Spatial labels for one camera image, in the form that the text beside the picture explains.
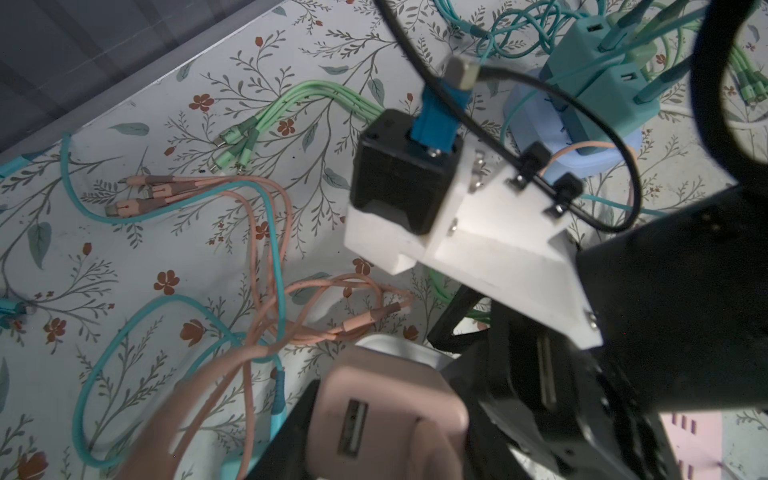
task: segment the power strip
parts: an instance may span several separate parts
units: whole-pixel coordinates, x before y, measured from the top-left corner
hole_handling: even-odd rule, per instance
[[[720,480],[723,461],[721,412],[666,413],[661,416],[684,480]]]

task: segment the cable clip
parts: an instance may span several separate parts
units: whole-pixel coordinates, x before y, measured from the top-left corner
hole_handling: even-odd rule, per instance
[[[552,218],[560,218],[576,198],[584,191],[584,185],[581,179],[571,172],[567,172],[558,178],[554,185],[554,205],[544,210],[544,213]]]
[[[520,155],[518,174],[508,178],[506,183],[517,190],[523,190],[542,168],[549,165],[551,157],[552,154],[541,142],[534,142]]]

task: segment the tangled teal cable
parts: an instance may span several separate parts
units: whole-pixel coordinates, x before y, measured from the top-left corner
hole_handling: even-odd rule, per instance
[[[597,4],[598,14],[603,15],[605,13],[605,1],[597,0]],[[453,8],[451,0],[435,0],[435,6],[440,15],[450,25],[455,26],[464,33],[481,39],[475,49],[477,56],[480,57],[480,62],[485,61],[491,55],[503,58],[521,58],[538,47],[541,47],[541,50],[545,53],[551,54],[558,33],[568,20],[589,16],[587,12],[574,12],[563,8],[558,0],[540,0],[523,9],[510,8],[505,10],[495,19],[491,29],[486,31],[466,20],[461,20]],[[502,27],[502,23],[505,23],[505,20],[512,15],[516,16],[512,19],[511,23]],[[533,27],[538,32],[538,41],[519,53],[509,53],[506,51],[505,47],[509,44],[512,32],[528,26]],[[496,40],[499,35],[503,35],[501,41]]]

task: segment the floral tablecloth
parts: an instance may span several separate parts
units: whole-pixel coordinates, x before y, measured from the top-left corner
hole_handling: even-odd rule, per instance
[[[456,8],[485,26],[503,8],[528,5],[527,0],[478,3],[457,1]],[[614,11],[620,1],[608,3]],[[447,28],[430,0],[391,4],[435,72],[446,55],[474,50],[470,38]],[[768,51],[761,38],[766,15],[763,7],[750,19],[740,42],[760,66]],[[515,33],[508,48],[520,50],[533,41],[529,28]],[[676,48],[677,41],[672,43]],[[683,48],[691,43],[687,38]],[[537,50],[511,63],[522,70],[545,59]],[[120,183],[128,175],[195,174],[219,152],[211,139],[223,128],[254,114],[291,85],[317,78],[346,84],[388,108],[411,114],[419,110],[420,81],[370,0],[290,0],[77,132],[70,169],[75,189],[89,208],[101,212],[105,204],[137,195]],[[472,115],[493,134],[499,134],[501,105],[510,89],[504,83],[480,85],[470,101]],[[685,104],[686,90],[683,81],[663,101]],[[762,111],[745,108],[730,80],[723,99],[741,120],[758,118]],[[356,271],[407,287],[416,297],[412,311],[376,329],[423,341],[443,308],[423,269],[391,278],[342,244],[351,159],[364,124],[327,100],[298,104],[292,112],[262,133],[251,164],[256,174],[284,185],[296,206],[286,280]],[[766,157],[765,129],[739,135],[755,156]],[[668,114],[645,125],[640,166],[646,205],[658,210],[689,204],[729,181],[703,152],[692,121]],[[592,177],[588,189],[625,200],[625,169]],[[0,480],[110,477],[113,469],[84,466],[71,443],[81,383],[118,329],[157,296],[182,293],[199,299],[233,330],[245,330],[253,310],[245,270],[245,213],[229,199],[214,198],[141,224],[95,223],[66,197],[56,149],[3,180],[0,194],[0,294],[33,306],[23,323],[4,323],[0,329]],[[587,207],[603,220],[620,220],[613,210]],[[262,222],[263,211],[257,213]],[[574,223],[571,231],[585,246],[603,240],[582,224]],[[259,232],[263,247],[266,223]],[[292,295],[289,314],[295,316],[306,299],[306,292]],[[333,325],[366,310],[370,302],[365,293],[347,298],[342,291],[332,292],[309,321]],[[111,458],[125,450],[141,421],[220,335],[182,305],[158,310],[131,332],[88,403],[84,427],[94,455]],[[284,351],[290,405],[341,348],[320,343]],[[271,374],[271,366],[253,374],[261,441],[268,432]],[[222,458],[240,447],[241,393],[233,387],[212,411],[178,478],[213,478]],[[726,462],[745,479],[768,476],[768,417],[739,411],[727,413],[724,421]]]

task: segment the floral pattern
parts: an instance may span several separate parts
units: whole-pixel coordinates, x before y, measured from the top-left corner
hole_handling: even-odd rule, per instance
[[[568,3],[575,8],[578,2]],[[606,3],[614,12],[622,2]],[[477,38],[449,28],[432,0],[390,4],[436,74],[446,55],[471,54],[478,44]],[[529,4],[454,2],[462,18],[486,28],[503,9]],[[594,11],[594,2],[581,4]],[[737,42],[758,68],[768,61],[767,25],[768,4],[763,3]],[[652,72],[661,69],[665,55],[693,46],[691,33],[682,45],[675,35],[668,36],[670,52],[659,48],[648,65]],[[514,32],[505,48],[523,51],[537,40],[535,31],[526,28]],[[515,61],[515,67],[540,67],[545,60],[537,50]],[[411,115],[421,109],[421,82],[371,0],[288,0],[78,131],[71,147],[74,188],[88,209],[100,213],[116,200],[141,195],[142,189],[122,182],[130,175],[197,174],[223,151],[214,138],[224,128],[258,114],[292,86],[310,79],[344,84],[385,108]],[[514,148],[511,136],[501,132],[501,109],[511,88],[504,83],[479,85],[468,111]],[[661,100],[687,105],[687,79]],[[729,78],[722,102],[732,120],[752,121],[766,112],[766,102],[744,105]],[[418,266],[392,278],[342,247],[352,158],[365,128],[364,121],[328,99],[300,99],[272,129],[260,132],[247,173],[269,177],[291,195],[295,221],[289,232],[286,281],[353,270],[408,288],[415,296],[410,311],[393,314],[372,330],[425,341],[444,305],[424,270]],[[736,136],[754,157],[768,158],[768,131],[738,131]],[[732,181],[707,157],[692,120],[677,114],[662,112],[647,122],[638,153],[645,206],[655,210],[685,207]],[[492,164],[498,158],[488,154],[486,160]],[[67,200],[58,166],[58,149],[53,148],[0,180],[0,295],[24,300],[30,307],[21,319],[0,319],[0,480],[95,480],[116,474],[114,468],[99,470],[80,461],[70,440],[71,411],[106,345],[152,299],[174,293],[191,296],[234,332],[245,331],[253,315],[244,261],[247,213],[241,204],[211,197],[143,223],[95,223]],[[588,179],[586,190],[626,203],[626,169],[617,165]],[[252,192],[243,194],[252,200],[257,239],[263,240],[268,233],[263,204]],[[283,213],[277,203],[282,234]],[[583,208],[609,223],[620,222],[623,215],[591,201],[584,201]],[[650,220],[643,216],[641,223]],[[584,247],[606,240],[575,220],[569,230]],[[260,252],[260,261],[264,258]],[[259,268],[263,276],[263,265]],[[257,287],[260,294],[266,293],[263,280]],[[327,296],[331,307],[314,319],[318,328],[336,326],[376,301],[369,290],[335,289]],[[298,310],[292,309],[300,308],[300,301],[301,295],[288,299],[289,317],[296,315]],[[141,427],[137,420],[147,418],[147,410],[157,408],[157,400],[180,380],[185,361],[222,338],[205,319],[192,315],[186,306],[165,306],[123,338],[96,379],[98,394],[88,400],[86,449],[112,458],[130,447]],[[324,342],[283,351],[289,406],[344,347]],[[272,373],[270,364],[253,365],[257,415],[269,415]],[[55,415],[49,395],[41,392],[57,393]],[[182,459],[177,478],[207,478],[208,472],[218,470],[218,459],[242,446],[242,394],[241,385],[230,387],[214,407]],[[727,412],[723,418],[724,461],[744,480],[764,477],[768,417],[748,409]],[[543,469],[530,469],[538,478],[554,478]]]

